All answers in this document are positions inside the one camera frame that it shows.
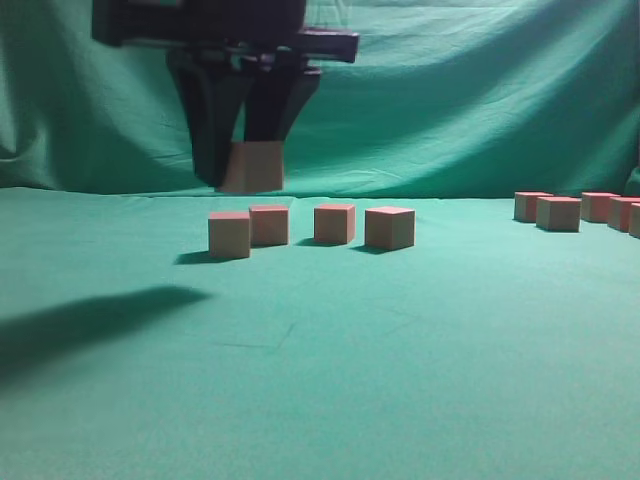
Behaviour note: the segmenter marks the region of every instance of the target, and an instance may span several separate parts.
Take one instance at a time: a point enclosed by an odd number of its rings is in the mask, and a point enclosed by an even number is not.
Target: red-topped cube
[[[607,223],[611,199],[619,197],[615,193],[584,192],[580,215],[583,220],[592,223]]]
[[[513,212],[514,220],[535,223],[538,198],[552,196],[552,194],[545,192],[516,192]]]
[[[636,238],[640,238],[640,203],[633,203],[631,205],[629,233]]]
[[[347,244],[355,234],[355,205],[320,205],[314,209],[313,239],[316,243]]]
[[[248,212],[214,212],[209,215],[209,254],[216,258],[247,258],[251,255]]]
[[[289,207],[285,205],[252,205],[251,245],[273,246],[289,243]]]
[[[540,197],[536,225],[550,232],[578,232],[580,204],[579,198]]]
[[[640,197],[617,197],[611,199],[607,224],[621,232],[629,231],[631,205],[640,203]]]
[[[398,250],[415,244],[415,210],[377,207],[368,208],[364,215],[365,245],[384,250]]]
[[[223,185],[225,193],[262,193],[284,186],[282,142],[235,142]]]

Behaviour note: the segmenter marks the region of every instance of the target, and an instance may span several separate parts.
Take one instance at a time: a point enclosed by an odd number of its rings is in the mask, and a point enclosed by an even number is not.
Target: wooden cube
[[[607,224],[621,232],[629,231],[629,221],[631,219],[631,205],[640,203],[639,197],[617,197],[611,199],[609,206],[609,218]]]
[[[551,232],[580,231],[579,198],[540,197],[538,198],[536,225]]]
[[[215,258],[247,258],[251,255],[248,212],[215,212],[209,216],[209,254]]]
[[[636,238],[640,238],[640,203],[631,204],[629,233]]]
[[[320,205],[313,212],[313,239],[316,243],[347,244],[356,235],[354,205]]]
[[[615,193],[585,192],[582,194],[580,215],[583,220],[592,223],[607,223],[611,199]]]
[[[398,250],[415,244],[415,210],[377,207],[368,208],[364,215],[365,245],[384,250]]]
[[[514,220],[524,223],[535,223],[538,198],[552,196],[550,193],[545,192],[516,192],[513,212]]]
[[[219,188],[225,193],[261,193],[282,190],[284,159],[282,142],[232,144],[227,175]]]
[[[272,246],[289,243],[289,207],[284,205],[253,205],[251,245]]]

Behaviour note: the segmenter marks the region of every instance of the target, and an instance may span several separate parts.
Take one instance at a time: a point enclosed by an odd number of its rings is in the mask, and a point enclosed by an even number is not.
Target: green backdrop
[[[90,40],[88,0],[0,2],[0,185],[211,194],[163,53]],[[323,0],[362,35],[286,148],[286,195],[638,189],[635,0]]]

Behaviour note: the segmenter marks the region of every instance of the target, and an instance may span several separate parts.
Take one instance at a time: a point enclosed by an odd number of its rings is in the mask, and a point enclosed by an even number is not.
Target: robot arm
[[[166,50],[196,176],[218,188],[245,108],[245,141],[286,140],[318,88],[313,59],[353,63],[359,37],[304,27],[306,0],[94,0],[92,36]]]

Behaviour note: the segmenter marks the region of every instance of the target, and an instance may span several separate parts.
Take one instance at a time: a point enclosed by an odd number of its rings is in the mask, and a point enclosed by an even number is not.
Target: wooden block
[[[629,234],[640,238],[640,203],[631,204],[631,215],[629,218]]]
[[[316,243],[347,244],[356,235],[354,205],[320,205],[313,212],[313,239]]]
[[[537,200],[536,225],[551,232],[580,231],[579,198],[540,197]]]
[[[609,206],[609,218],[607,224],[621,232],[629,231],[629,221],[631,219],[631,205],[640,203],[639,197],[617,197],[611,199]]]
[[[251,245],[272,246],[289,243],[289,207],[284,205],[253,205]]]
[[[550,193],[545,192],[516,192],[513,212],[514,220],[524,223],[535,223],[538,198],[552,196]]]
[[[261,193],[282,190],[282,142],[235,142],[227,176],[219,188],[225,193]]]
[[[580,215],[592,223],[607,223],[611,199],[619,197],[615,193],[585,192],[582,194]]]
[[[364,243],[384,250],[412,247],[416,212],[410,208],[377,207],[364,212]]]
[[[251,255],[248,212],[214,212],[209,216],[209,255],[215,258],[247,258]]]

